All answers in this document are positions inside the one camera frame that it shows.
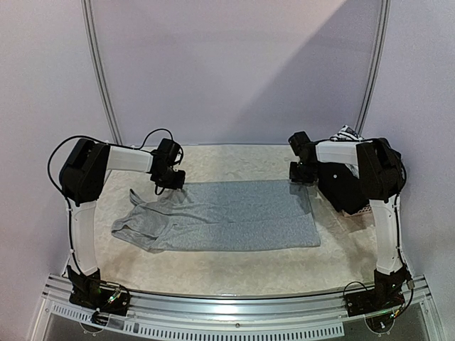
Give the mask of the grey tank top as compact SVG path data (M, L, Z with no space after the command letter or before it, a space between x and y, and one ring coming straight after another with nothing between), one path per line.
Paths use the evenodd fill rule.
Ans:
M132 210L113 237L148 252L271 251L319 247L309 194L288 180L189 183Z

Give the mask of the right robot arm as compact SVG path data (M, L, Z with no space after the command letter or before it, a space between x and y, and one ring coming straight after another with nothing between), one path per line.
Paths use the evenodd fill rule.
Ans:
M400 193L406 172L401 155L387 139L312 141L300 131L289 138L297 162L289 167L293 183L316 185L338 212L373 212L377 241L375 288L368 304L382 310L411 276L400 252Z

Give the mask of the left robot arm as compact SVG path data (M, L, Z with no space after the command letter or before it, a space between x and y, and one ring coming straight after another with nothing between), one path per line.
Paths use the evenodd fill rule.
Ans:
M106 301L100 286L100 270L95 256L94 217L108 171L131 171L150 175L156 189L180 190L186 172L174 167L183 160L183 148L173 139L162 139L152 151L118 146L90 136L76 135L59 173L57 189L68 208L70 253L74 269L68 277L79 298L90 308Z

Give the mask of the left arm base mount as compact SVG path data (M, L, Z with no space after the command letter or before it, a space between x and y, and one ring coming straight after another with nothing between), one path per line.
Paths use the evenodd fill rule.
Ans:
M69 298L73 305L120 316L127 315L130 300L131 294L126 287L117 283L93 280L73 284Z

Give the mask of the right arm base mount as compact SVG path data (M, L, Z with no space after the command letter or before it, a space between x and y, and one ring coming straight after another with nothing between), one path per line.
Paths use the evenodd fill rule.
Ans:
M348 287L354 283L360 284L363 290L347 292ZM397 284L392 284L390 289L379 285L368 289L363 283L355 281L346 285L342 296L349 317L379 313L396 319L409 308L414 298L414 289L411 289L410 296L406 299L402 287Z

